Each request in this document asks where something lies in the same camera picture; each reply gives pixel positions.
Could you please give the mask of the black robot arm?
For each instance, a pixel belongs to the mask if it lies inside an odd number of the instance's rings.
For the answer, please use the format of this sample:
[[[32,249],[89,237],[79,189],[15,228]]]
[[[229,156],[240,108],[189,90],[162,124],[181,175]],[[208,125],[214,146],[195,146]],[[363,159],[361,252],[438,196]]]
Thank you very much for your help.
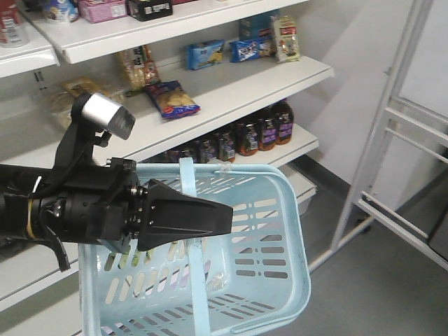
[[[1,234],[60,251],[63,242],[112,243],[139,251],[182,239],[226,235],[230,206],[191,197],[159,178],[142,183],[135,161],[78,165],[63,182],[54,171],[1,166]]]

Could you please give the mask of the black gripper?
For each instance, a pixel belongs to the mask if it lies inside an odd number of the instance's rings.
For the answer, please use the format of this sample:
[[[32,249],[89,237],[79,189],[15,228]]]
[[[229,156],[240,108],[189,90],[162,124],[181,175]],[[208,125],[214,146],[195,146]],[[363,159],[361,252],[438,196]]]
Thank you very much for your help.
[[[182,239],[231,232],[231,206],[191,197],[151,179],[148,189],[133,160],[110,165],[77,165],[46,181],[29,196],[29,237],[39,241],[107,244],[126,250],[137,235],[147,251]]]

